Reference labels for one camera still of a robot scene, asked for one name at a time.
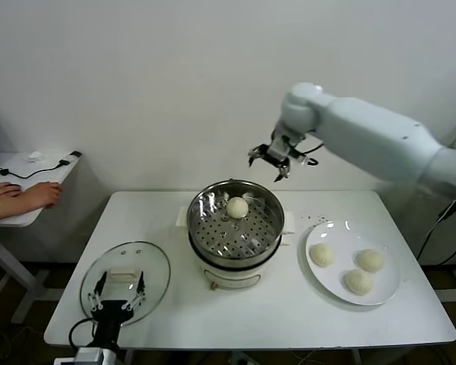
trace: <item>white robotic arm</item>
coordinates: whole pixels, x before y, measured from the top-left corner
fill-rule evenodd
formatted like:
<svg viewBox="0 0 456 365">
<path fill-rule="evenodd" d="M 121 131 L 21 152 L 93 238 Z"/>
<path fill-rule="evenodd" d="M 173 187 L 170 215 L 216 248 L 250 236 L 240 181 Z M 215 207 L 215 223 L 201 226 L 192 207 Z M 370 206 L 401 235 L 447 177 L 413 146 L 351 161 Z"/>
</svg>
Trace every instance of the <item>white robotic arm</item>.
<svg viewBox="0 0 456 365">
<path fill-rule="evenodd" d="M 307 134 L 374 176 L 418 182 L 456 198 L 456 150 L 437 142 L 423 124 L 363 100 L 333 97 L 307 83 L 295 85 L 284 97 L 271 143 L 250 150 L 250 164 L 262 158 L 279 169 L 276 181 L 287 178 L 289 157 L 311 164 L 296 149 Z"/>
</svg>

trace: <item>floor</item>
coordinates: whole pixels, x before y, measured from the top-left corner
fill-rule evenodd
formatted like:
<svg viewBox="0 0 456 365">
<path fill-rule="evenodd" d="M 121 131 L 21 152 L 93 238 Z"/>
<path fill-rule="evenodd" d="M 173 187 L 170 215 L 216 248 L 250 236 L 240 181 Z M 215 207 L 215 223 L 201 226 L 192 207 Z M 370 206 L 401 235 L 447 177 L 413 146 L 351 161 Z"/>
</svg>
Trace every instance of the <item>floor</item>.
<svg viewBox="0 0 456 365">
<path fill-rule="evenodd" d="M 36 272 L 38 265 L 27 265 Z M 73 265 L 57 265 L 46 280 L 47 287 L 65 287 L 74 271 Z M 429 281 L 435 289 L 456 287 L 456 280 L 446 271 L 428 271 Z M 50 365 L 57 357 L 73 356 L 70 348 L 51 347 L 44 343 L 43 332 L 55 309 L 53 302 L 38 302 L 29 312 L 25 325 L 10 324 L 11 315 L 21 301 L 24 289 L 14 280 L 9 280 L 0 293 L 0 364 Z M 456 303 L 445 304 L 445 309 L 456 326 Z M 361 351 L 362 359 L 370 357 L 375 350 Z M 350 350 L 314 351 L 257 351 L 248 352 L 260 365 L 343 365 L 352 364 Z M 228 364 L 229 352 L 186 353 L 172 351 L 136 351 L 134 365 L 224 365 Z M 405 357 L 393 362 L 394 365 L 456 365 L 456 342 L 442 346 L 414 348 Z"/>
</svg>

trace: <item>person's arm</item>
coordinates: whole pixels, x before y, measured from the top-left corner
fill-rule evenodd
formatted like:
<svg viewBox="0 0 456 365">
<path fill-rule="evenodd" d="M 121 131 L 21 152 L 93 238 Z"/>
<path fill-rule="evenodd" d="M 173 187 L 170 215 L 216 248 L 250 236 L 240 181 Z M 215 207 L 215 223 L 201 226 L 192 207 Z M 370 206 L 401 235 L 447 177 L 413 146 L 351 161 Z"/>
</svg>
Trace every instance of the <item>person's arm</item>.
<svg viewBox="0 0 456 365">
<path fill-rule="evenodd" d="M 27 212 L 27 207 L 19 198 L 0 198 L 0 219 Z"/>
<path fill-rule="evenodd" d="M 41 182 L 23 194 L 11 197 L 0 196 L 0 219 L 20 215 L 56 204 L 62 187 L 57 182 Z"/>
</svg>

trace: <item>desk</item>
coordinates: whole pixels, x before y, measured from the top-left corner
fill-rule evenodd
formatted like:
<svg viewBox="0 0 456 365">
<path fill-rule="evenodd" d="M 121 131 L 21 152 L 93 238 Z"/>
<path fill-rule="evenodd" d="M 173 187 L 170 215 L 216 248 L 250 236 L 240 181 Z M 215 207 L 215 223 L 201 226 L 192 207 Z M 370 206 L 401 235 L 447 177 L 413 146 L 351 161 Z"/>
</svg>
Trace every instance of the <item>desk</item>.
<svg viewBox="0 0 456 365">
<path fill-rule="evenodd" d="M 69 153 L 47 154 L 39 162 L 29 163 L 26 161 L 27 153 L 0 153 L 0 168 L 9 169 L 10 171 L 22 176 L 26 176 L 37 170 L 48 169 L 57 165 L 59 160 L 66 157 Z M 31 186 L 41 182 L 62 183 L 68 174 L 72 171 L 78 159 L 76 158 L 69 165 L 59 167 L 57 170 L 46 171 L 32 176 L 30 179 L 19 179 L 12 175 L 0 176 L 0 183 L 10 182 L 22 186 L 22 189 L 28 189 Z M 10 217 L 0 220 L 0 227 L 26 227 L 32 224 L 39 216 L 42 209 L 36 209 L 26 214 L 16 217 Z M 41 270 L 34 277 L 1 243 L 0 243 L 0 266 L 7 272 L 7 275 L 0 281 L 0 290 L 5 286 L 9 275 L 17 280 L 27 289 L 27 294 L 22 299 L 21 304 L 12 316 L 13 323 L 22 323 L 30 306 L 34 300 L 59 300 L 62 290 L 46 290 L 42 283 L 46 280 L 48 271 Z"/>
<path fill-rule="evenodd" d="M 55 309 L 44 335 L 67 345 L 68 331 L 85 318 L 81 281 L 105 251 L 128 241 L 162 247 L 172 277 L 162 303 L 146 318 L 122 328 L 127 349 L 292 350 L 367 348 L 454 341 L 456 330 L 380 198 L 374 192 L 274 192 L 295 217 L 296 233 L 272 258 L 264 277 L 247 290 L 209 290 L 179 209 L 194 192 L 113 194 Z M 366 222 L 401 264 L 401 285 L 381 306 L 356 306 L 337 299 L 314 278 L 303 258 L 308 217 Z M 74 342 L 86 345 L 91 327 L 82 325 Z"/>
</svg>

